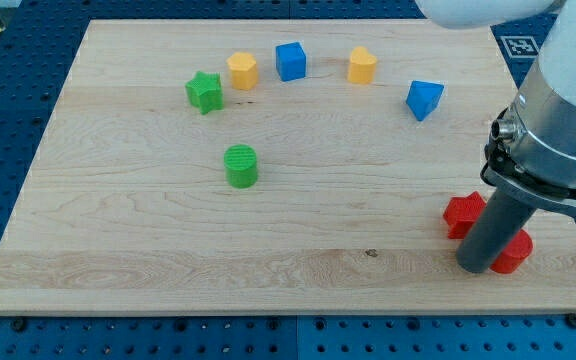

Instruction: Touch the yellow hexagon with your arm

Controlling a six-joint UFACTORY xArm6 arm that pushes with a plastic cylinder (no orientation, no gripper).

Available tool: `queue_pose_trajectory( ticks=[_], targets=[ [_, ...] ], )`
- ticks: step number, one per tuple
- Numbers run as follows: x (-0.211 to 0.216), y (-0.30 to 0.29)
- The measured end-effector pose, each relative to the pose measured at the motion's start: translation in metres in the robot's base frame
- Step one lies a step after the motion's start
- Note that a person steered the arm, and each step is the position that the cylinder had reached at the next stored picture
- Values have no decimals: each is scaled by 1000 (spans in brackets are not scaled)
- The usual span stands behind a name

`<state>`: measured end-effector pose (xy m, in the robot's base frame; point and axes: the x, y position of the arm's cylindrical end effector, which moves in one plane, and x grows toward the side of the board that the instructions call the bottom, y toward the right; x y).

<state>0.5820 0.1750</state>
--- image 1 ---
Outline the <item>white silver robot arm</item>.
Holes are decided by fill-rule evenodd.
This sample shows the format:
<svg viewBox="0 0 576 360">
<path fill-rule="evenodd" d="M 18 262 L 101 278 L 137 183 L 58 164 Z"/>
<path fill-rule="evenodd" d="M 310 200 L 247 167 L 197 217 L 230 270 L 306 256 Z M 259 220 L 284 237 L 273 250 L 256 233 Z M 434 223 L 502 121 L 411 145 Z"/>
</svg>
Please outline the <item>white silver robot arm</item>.
<svg viewBox="0 0 576 360">
<path fill-rule="evenodd" d="M 576 220 L 576 1 L 420 1 L 449 29 L 551 9 L 558 18 L 507 110 L 491 125 L 482 179 L 514 202 Z"/>
</svg>

